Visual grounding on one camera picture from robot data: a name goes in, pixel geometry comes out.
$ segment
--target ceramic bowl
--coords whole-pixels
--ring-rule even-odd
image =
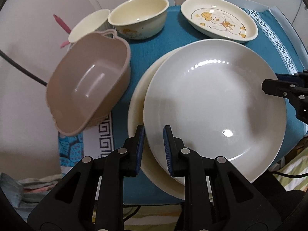
[[[147,39],[165,25],[168,0],[130,0],[116,7],[108,22],[129,39]]]
[[[258,36],[254,20],[224,0],[187,0],[181,5],[181,12],[196,30],[211,38],[243,43]]]
[[[83,18],[72,29],[70,35],[68,36],[68,41],[70,43],[75,43],[88,33],[94,31],[105,31],[107,29],[113,28],[108,23],[109,15],[110,15],[109,9],[101,9]]]
[[[130,47],[114,29],[77,41],[52,74],[46,101],[58,131],[75,136],[100,124],[130,82]]]
[[[286,127],[285,100],[263,92],[265,79],[277,79],[270,66],[233,41],[197,41],[170,56],[149,84],[143,111],[161,167],[168,171],[163,127],[170,125],[186,147],[226,157],[250,182],[258,178],[275,159]]]

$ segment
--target oval plate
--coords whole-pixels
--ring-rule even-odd
[[[196,30],[211,38],[243,43],[258,36],[254,20],[224,0],[187,0],[181,5],[181,12]]]
[[[167,171],[163,127],[171,125],[186,147],[226,157],[250,182],[258,178],[276,157],[286,127],[285,101],[263,92],[265,79],[277,79],[269,65],[228,40],[194,42],[167,59],[148,87],[143,117],[162,168]]]

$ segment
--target cartoon duck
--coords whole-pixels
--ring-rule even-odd
[[[126,28],[123,30],[123,34],[130,37],[135,38],[137,36],[138,31]]]
[[[233,20],[223,13],[224,16],[220,16],[210,12],[203,12],[201,16],[206,20],[210,21],[217,26],[210,26],[216,30],[220,31],[228,31],[234,35],[240,35],[241,37],[246,37],[246,29],[244,26],[239,26],[237,23],[233,22]]]

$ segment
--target table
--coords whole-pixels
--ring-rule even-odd
[[[110,115],[112,119],[110,119],[112,122],[111,139],[113,139],[112,145],[114,149],[122,147],[124,141],[128,138],[127,113],[130,99],[138,81],[147,68],[158,58],[175,48],[208,38],[188,23],[179,6],[169,7],[167,12],[165,27],[156,36],[143,41],[128,40],[131,47],[131,81],[127,91],[113,108]],[[303,65],[291,41],[270,11],[260,13],[247,9],[246,12],[258,25],[259,35],[255,40],[244,43],[244,45],[258,53],[275,73],[294,74],[302,71]],[[288,102],[286,102],[286,107],[287,127],[285,138],[274,162],[286,155],[308,130],[306,124],[295,118],[295,110]],[[79,146],[77,149],[81,150],[80,155],[75,155],[74,158],[71,158],[69,153],[66,154],[66,157],[62,156],[62,166],[73,166],[82,158],[82,135],[78,137],[78,140]],[[142,171],[136,178],[124,178],[125,204],[172,204],[181,201],[157,188]]]

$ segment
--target white plate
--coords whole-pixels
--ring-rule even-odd
[[[150,149],[167,171],[163,127],[203,157],[225,156],[254,181],[272,163],[284,138],[283,98],[266,95],[264,79],[277,79],[255,52],[236,42],[197,41],[167,59],[144,101]]]
[[[254,20],[241,8],[224,0],[187,0],[182,14],[201,33],[212,38],[246,42],[258,36]]]
[[[147,88],[156,70],[168,57],[173,55],[179,49],[181,48],[170,51],[155,61],[139,80],[129,104],[127,117],[127,130],[129,137],[133,137],[135,135],[138,124],[143,125],[143,105],[145,94],[147,93]],[[162,169],[148,147],[147,141],[144,142],[141,169],[150,181],[161,190],[174,197],[184,200],[184,186],[174,180],[168,173],[166,173],[166,171]]]

